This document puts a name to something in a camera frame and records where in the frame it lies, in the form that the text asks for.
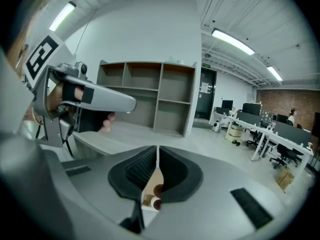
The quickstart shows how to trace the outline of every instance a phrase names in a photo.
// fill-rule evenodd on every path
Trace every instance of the brick wall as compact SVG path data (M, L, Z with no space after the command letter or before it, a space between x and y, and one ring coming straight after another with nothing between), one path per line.
M274 114L289 116L292 108L296 108L298 116L295 126L312 130L315 112L320 112L320 91L311 90L257 90L256 102L262 103L262 109ZM317 148L319 139L312 136L313 148Z

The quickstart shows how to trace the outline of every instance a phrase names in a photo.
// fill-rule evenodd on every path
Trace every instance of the door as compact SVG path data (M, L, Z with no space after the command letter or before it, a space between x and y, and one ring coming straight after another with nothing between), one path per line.
M210 120L214 104L216 79L217 72L201 68L199 94L194 118Z

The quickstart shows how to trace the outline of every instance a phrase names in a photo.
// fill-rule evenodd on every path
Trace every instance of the white desk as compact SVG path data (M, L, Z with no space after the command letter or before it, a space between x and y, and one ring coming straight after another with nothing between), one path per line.
M275 143L279 143L281 145L284 145L286 148L288 148L290 150L295 149L295 150L297 150L297 151L299 151L299 152L301 152L303 154L301 164L298 167L298 170L294 175L293 181L291 182L291 184L289 184L289 186L286 187L286 189L284 191L285 193L288 193L290 191L290 189L292 189L292 187L297 183L298 179L301 177L305 167L308 164L310 156L314 155L312 150L306 149L305 147L303 147L301 145L298 145L297 143L292 142L291 140L283 138L283 137L273 133L271 130L268 130L266 128L261 128L261 127L256 126L256 125L252 125L250 123L247 123L247 122L241 121L239 119L236 119L235 117L232 117L232 116L227 116L227 115L219 114L219 113L216 113L216 112L213 112L213 113L214 113L215 116L222 117L222 118L227 118L227 119L230 120L230 123L229 123L229 126L228 126L228 130L226 132L225 139L229 135L229 132L230 132L230 129L231 129L231 126L232 126L233 122L236 122L238 125L241 125L241 126L243 126L245 128L254 129L254 130L259 131L259 132L262 133L262 136L261 136L261 139L259 141L258 147L256 148L253 156L251 157L251 161L254 161L257 158L258 152L259 152L259 150L261 148L261 145L262 145L262 143L264 141L265 136L267 136L267 141L265 143L265 146L264 146L263 150L261 151L261 155L265 152L266 147L267 147L267 145L268 145L270 140L274 141Z

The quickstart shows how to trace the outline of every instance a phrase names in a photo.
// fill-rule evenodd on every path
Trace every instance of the gray floor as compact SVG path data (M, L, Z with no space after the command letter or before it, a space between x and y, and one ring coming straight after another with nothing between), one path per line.
M251 161L250 158L255 149L250 146L247 147L244 143L237 147L224 139L225 134L225 130L216 133L211 129L194 127L191 134L183 138L153 133L150 128L144 126L116 121L112 124L111 132L109 133L84 132L81 133L81 136L98 149L109 154L116 154L147 145L166 145L188 150L203 156L224 160L237 166L253 179L272 190L287 206L295 205L306 198L308 188L314 182L314 176L306 169L296 188L290 194L284 193L275 182L280 168L273 169L273 164L269 161L270 157L279 155L276 149L272 153L267 153L266 157L260 160ZM77 150L72 136L69 138L69 142L73 152L76 154ZM61 149L52 147L49 149L55 150L61 161L72 159L65 145ZM294 173L296 168L293 165L294 163L292 162L289 167Z

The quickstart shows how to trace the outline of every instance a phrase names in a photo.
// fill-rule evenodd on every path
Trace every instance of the fluorescent light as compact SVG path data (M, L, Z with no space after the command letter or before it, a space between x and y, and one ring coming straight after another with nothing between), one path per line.
M272 75L274 75L274 77L275 77L278 81L282 81L281 76L277 73L277 71L276 71L272 66L267 66L266 68L272 73Z
M252 55L255 53L254 50L252 50L251 48L249 48L247 45L245 45L243 42L240 42L239 40L235 39L234 37L232 37L231 35L228 35L218 29L214 29L212 32L212 36L215 38L219 38L237 48L239 48L240 50L244 51L245 53L247 53L248 55Z
M57 27L60 25L60 23L68 16L69 13L71 13L76 8L76 4L73 2L68 2L66 6L62 9L62 11L59 13L59 15L55 18L49 29L51 31L56 31Z

